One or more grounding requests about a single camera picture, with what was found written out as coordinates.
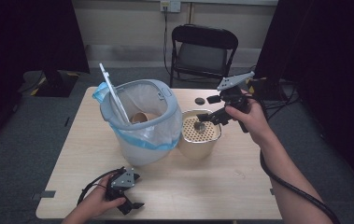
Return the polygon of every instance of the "wall outlet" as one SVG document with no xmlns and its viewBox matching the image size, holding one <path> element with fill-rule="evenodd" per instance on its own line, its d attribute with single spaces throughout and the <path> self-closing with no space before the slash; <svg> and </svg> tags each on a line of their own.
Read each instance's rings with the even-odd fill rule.
<svg viewBox="0 0 354 224">
<path fill-rule="evenodd" d="M 180 12 L 180 1 L 160 1 L 160 11 Z"/>
<path fill-rule="evenodd" d="M 160 1 L 160 11 L 171 11 L 170 1 Z"/>
</svg>

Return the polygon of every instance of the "hand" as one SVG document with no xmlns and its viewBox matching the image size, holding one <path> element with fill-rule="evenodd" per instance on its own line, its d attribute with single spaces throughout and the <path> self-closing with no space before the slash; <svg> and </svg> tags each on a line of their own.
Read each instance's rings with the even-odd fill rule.
<svg viewBox="0 0 354 224">
<path fill-rule="evenodd" d="M 118 207 L 126 202 L 125 198 L 106 201 L 105 193 L 107 181 L 113 176 L 102 178 L 95 189 L 64 219 L 63 223 L 84 223 L 85 221 L 101 216 L 105 211 Z"/>
<path fill-rule="evenodd" d="M 273 133 L 267 123 L 266 117 L 263 114 L 261 105 L 253 99 L 248 99 L 249 113 L 247 114 L 229 105 L 226 106 L 225 110 L 230 116 L 241 120 L 244 123 L 252 137 L 252 140 L 258 145 L 266 140 L 268 134 Z"/>
</svg>

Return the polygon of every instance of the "gray carpet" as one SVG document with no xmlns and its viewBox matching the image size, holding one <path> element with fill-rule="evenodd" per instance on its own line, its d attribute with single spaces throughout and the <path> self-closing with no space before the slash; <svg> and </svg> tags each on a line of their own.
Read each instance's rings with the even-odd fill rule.
<svg viewBox="0 0 354 224">
<path fill-rule="evenodd" d="M 169 80 L 164 68 L 115 68 L 107 71 L 116 86 L 142 78 L 155 78 L 167 84 Z M 246 71 L 247 68 L 234 68 L 231 75 Z M 34 84 L 39 75 L 39 72 L 25 74 L 26 83 L 21 89 Z M 29 95 L 29 91 L 23 93 L 17 112 L 0 130 L 0 223 L 60 222 L 38 219 L 35 216 L 38 201 L 32 197 L 47 185 L 85 90 L 102 81 L 100 70 L 92 69 L 90 74 L 80 76 L 68 98 L 34 97 Z M 216 86 L 215 80 L 210 83 L 174 81 L 174 88 L 215 89 Z M 292 159 L 341 222 L 354 223 L 354 173 L 336 150 L 320 137 L 315 118 L 298 102 L 280 110 L 269 122 Z"/>
</svg>

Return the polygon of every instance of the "small black object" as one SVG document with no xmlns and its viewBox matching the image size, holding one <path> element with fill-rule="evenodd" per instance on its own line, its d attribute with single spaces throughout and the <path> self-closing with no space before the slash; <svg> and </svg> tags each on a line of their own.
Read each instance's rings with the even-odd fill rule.
<svg viewBox="0 0 354 224">
<path fill-rule="evenodd" d="M 196 99 L 194 100 L 194 102 L 195 102 L 197 105 L 203 105 L 203 104 L 205 104 L 205 99 L 198 97 L 198 98 L 196 98 Z"/>
<path fill-rule="evenodd" d="M 208 101 L 209 104 L 214 104 L 214 103 L 219 103 L 221 99 L 220 96 L 214 95 L 214 96 L 206 97 L 206 100 Z"/>
</svg>

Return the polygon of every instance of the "black cord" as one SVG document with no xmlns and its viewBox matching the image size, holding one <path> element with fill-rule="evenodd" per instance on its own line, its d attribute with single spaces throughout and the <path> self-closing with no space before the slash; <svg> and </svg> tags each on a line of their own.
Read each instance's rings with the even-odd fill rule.
<svg viewBox="0 0 354 224">
<path fill-rule="evenodd" d="M 193 8 L 193 3 L 190 3 L 191 6 L 189 7 L 189 23 L 191 23 L 191 14 L 192 14 L 192 11 L 191 9 Z"/>
<path fill-rule="evenodd" d="M 167 36 L 168 36 L 168 29 L 167 29 L 167 23 L 168 23 L 168 8 L 164 7 L 164 41 L 163 41 L 163 61 L 164 61 L 164 67 L 165 70 L 167 71 L 168 75 L 171 76 L 171 73 L 168 71 L 167 68 L 167 63 L 165 62 L 165 57 L 167 55 Z"/>
<path fill-rule="evenodd" d="M 80 203 L 83 201 L 84 196 L 86 196 L 87 191 L 89 191 L 89 189 L 90 189 L 92 186 L 98 185 L 98 184 L 95 184 L 95 182 L 97 182 L 99 179 L 103 178 L 103 177 L 106 176 L 106 175 L 110 175 L 110 174 L 112 174 L 112 173 L 117 173 L 117 172 L 119 172 L 119 171 L 122 170 L 122 169 L 124 169 L 124 167 L 121 167 L 120 169 L 116 169 L 116 170 L 112 170 L 112 171 L 106 172 L 106 173 L 104 173 L 103 175 L 100 175 L 100 176 L 98 176 L 97 178 L 95 178 L 90 184 L 88 184 L 88 185 L 86 186 L 85 189 L 83 189 L 83 190 L 81 191 L 81 194 L 80 194 L 80 196 L 78 197 L 78 204 L 80 204 Z"/>
<path fill-rule="evenodd" d="M 294 99 L 293 101 L 290 101 L 287 103 L 287 105 L 293 105 L 295 104 L 296 102 L 298 102 L 300 100 L 300 98 L 296 98 Z M 277 109 L 277 108 L 280 108 L 281 106 L 285 106 L 285 103 L 284 102 L 277 102 L 277 103 L 272 103 L 272 104 L 268 104 L 266 105 L 266 109 Z"/>
<path fill-rule="evenodd" d="M 293 86 L 292 93 L 290 94 L 290 97 L 287 99 L 287 102 L 284 105 L 281 105 L 272 115 L 269 116 L 269 118 L 267 118 L 267 120 L 272 118 L 276 113 L 278 113 L 278 111 L 280 111 L 286 105 L 290 105 L 291 104 L 290 100 L 292 99 L 292 96 L 295 93 L 295 91 L 296 91 L 296 85 Z"/>
<path fill-rule="evenodd" d="M 328 218 L 332 221 L 333 224 L 339 224 L 340 221 L 337 218 L 337 216 L 334 214 L 334 212 L 329 208 L 325 203 L 322 203 L 315 197 L 311 196 L 310 194 L 302 191 L 301 189 L 298 189 L 294 187 L 292 184 L 286 182 L 285 180 L 281 179 L 277 175 L 273 174 L 270 169 L 267 167 L 266 162 L 264 161 L 264 156 L 261 151 L 261 167 L 263 168 L 264 172 L 267 173 L 272 179 L 274 179 L 278 184 L 281 186 L 290 189 L 294 193 L 298 194 L 299 196 L 303 197 L 304 199 L 308 200 L 312 204 L 314 204 L 317 208 L 319 208 L 325 215 L 328 216 Z"/>
</svg>

